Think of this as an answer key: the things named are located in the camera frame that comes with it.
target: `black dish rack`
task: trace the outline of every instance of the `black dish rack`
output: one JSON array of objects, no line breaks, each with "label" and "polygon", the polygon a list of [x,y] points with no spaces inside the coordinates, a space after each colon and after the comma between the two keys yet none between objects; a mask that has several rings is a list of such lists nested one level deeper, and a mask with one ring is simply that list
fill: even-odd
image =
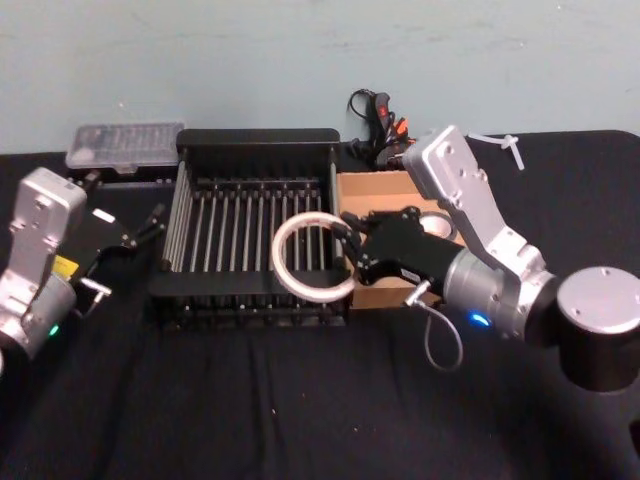
[{"label": "black dish rack", "polygon": [[[149,286],[156,318],[174,328],[342,325],[350,299],[315,304],[287,292],[270,261],[273,234],[296,213],[337,213],[332,129],[183,130],[162,271]],[[294,234],[288,268],[304,283],[349,272],[328,231]]]}]

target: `white cable tie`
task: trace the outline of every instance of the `white cable tie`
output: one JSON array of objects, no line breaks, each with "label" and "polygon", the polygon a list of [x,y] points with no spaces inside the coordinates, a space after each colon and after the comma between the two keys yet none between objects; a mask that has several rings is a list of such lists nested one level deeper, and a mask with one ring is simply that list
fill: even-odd
[{"label": "white cable tie", "polygon": [[481,142],[500,145],[500,148],[502,148],[502,150],[510,148],[511,153],[513,153],[513,158],[516,160],[518,170],[524,170],[524,162],[522,161],[522,156],[520,155],[520,151],[518,150],[518,146],[516,145],[519,140],[518,137],[514,137],[513,135],[505,135],[504,138],[493,138],[487,137],[486,135],[479,135],[477,133],[470,133],[468,137],[473,138],[474,140],[479,140]]}]

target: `gray cable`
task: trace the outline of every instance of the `gray cable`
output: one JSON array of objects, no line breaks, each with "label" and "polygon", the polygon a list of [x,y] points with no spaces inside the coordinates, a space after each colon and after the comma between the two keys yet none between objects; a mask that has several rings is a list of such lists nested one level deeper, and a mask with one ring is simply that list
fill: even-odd
[{"label": "gray cable", "polygon": [[[427,317],[427,326],[424,331],[424,351],[427,355],[427,360],[429,360],[429,363],[433,366],[433,368],[435,368],[440,372],[450,373],[450,372],[456,371],[458,368],[460,368],[460,365],[462,365],[462,360],[464,358],[464,346],[462,345],[462,339],[460,338],[460,333],[458,332],[458,329],[451,322],[451,320],[447,318],[446,315],[436,310],[435,308],[430,307],[429,305],[426,305],[422,300],[415,300],[413,304],[429,312],[429,316]],[[447,325],[447,327],[449,327],[449,330],[451,330],[456,340],[456,344],[458,347],[458,358],[456,358],[456,361],[450,366],[440,365],[438,362],[435,361],[435,359],[433,358],[433,355],[431,355],[431,346],[430,346],[429,338],[431,335],[431,322],[432,322],[431,316],[432,315],[435,315],[437,318],[442,320],[445,323],[445,325]]]}]

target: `white ring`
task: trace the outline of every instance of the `white ring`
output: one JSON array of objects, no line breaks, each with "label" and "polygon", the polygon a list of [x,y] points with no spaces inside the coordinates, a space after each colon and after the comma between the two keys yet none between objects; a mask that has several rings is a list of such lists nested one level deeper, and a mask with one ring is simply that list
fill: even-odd
[{"label": "white ring", "polygon": [[278,281],[289,292],[294,295],[314,303],[331,303],[341,300],[351,294],[356,286],[353,277],[347,278],[344,282],[329,288],[317,288],[305,285],[297,280],[289,270],[283,259],[283,250],[286,240],[293,232],[305,227],[323,227],[330,229],[335,223],[347,226],[339,217],[325,212],[305,212],[284,222],[275,236],[271,245],[271,258],[273,259],[273,270]]}]

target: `clear plastic case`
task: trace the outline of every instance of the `clear plastic case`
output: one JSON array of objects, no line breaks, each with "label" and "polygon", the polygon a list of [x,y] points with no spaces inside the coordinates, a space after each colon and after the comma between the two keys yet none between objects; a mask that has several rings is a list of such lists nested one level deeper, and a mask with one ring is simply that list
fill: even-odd
[{"label": "clear plastic case", "polygon": [[71,169],[113,168],[121,175],[140,167],[177,165],[176,137],[184,123],[84,125],[76,131],[66,163]]}]

